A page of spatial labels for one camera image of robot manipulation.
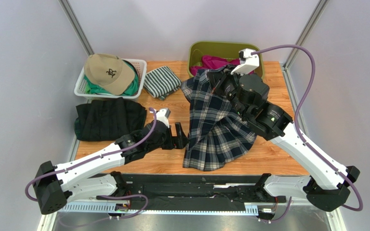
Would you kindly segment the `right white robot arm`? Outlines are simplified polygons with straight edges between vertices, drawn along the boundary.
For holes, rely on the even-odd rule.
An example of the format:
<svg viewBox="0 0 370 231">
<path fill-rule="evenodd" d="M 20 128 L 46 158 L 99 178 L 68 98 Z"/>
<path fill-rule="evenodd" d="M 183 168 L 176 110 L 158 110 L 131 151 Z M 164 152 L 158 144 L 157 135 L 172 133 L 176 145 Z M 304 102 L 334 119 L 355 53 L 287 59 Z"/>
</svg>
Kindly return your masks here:
<svg viewBox="0 0 370 231">
<path fill-rule="evenodd" d="M 330 158 L 296 129 L 292 117 L 268 100 L 269 86 L 256 74 L 209 71 L 214 94 L 225 97 L 253 133 L 283 149 L 306 169 L 305 176 L 263 174 L 257 187 L 268 196 L 297 197 L 331 212 L 344 206 L 360 172 Z"/>
</svg>

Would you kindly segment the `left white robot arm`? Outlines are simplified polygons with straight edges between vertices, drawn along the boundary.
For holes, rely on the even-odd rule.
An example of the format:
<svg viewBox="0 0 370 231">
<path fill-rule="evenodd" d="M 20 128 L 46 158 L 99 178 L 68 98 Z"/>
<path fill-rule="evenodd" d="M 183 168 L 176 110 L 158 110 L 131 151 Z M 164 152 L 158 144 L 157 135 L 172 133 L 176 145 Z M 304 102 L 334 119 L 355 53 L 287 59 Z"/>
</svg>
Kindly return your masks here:
<svg viewBox="0 0 370 231">
<path fill-rule="evenodd" d="M 106 175 L 101 172 L 124 166 L 156 149 L 183 149 L 189 138 L 181 123 L 175 123 L 176 135 L 171 126 L 163 122 L 151 122 L 142 130 L 136 130 L 116 139 L 107 147 L 82 159 L 53 165 L 47 161 L 40 165 L 36 180 L 32 183 L 40 212 L 54 213 L 67 203 L 83 199 L 127 200 L 128 185 L 120 172 Z"/>
</svg>

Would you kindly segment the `grey white plaid skirt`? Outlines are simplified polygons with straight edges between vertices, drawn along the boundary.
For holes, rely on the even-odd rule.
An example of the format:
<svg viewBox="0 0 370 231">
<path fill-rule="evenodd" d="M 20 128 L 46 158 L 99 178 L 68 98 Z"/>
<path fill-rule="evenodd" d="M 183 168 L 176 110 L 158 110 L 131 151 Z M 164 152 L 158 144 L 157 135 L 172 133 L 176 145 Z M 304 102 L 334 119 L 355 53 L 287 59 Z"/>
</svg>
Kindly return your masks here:
<svg viewBox="0 0 370 231">
<path fill-rule="evenodd" d="M 183 167 L 214 171 L 249 152 L 257 136 L 225 97 L 212 93 L 207 73 L 201 69 L 181 84 L 190 103 Z"/>
</svg>

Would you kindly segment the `black garment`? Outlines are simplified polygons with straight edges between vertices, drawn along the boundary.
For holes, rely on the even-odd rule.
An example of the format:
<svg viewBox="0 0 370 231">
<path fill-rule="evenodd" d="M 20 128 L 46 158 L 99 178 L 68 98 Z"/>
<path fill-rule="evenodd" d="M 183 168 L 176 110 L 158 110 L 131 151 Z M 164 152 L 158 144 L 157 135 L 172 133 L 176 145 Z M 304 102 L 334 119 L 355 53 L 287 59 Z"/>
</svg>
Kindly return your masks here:
<svg viewBox="0 0 370 231">
<path fill-rule="evenodd" d="M 146 120 L 145 107 L 123 98 L 93 100 L 76 110 L 74 132 L 80 141 L 114 141 L 142 129 Z"/>
</svg>

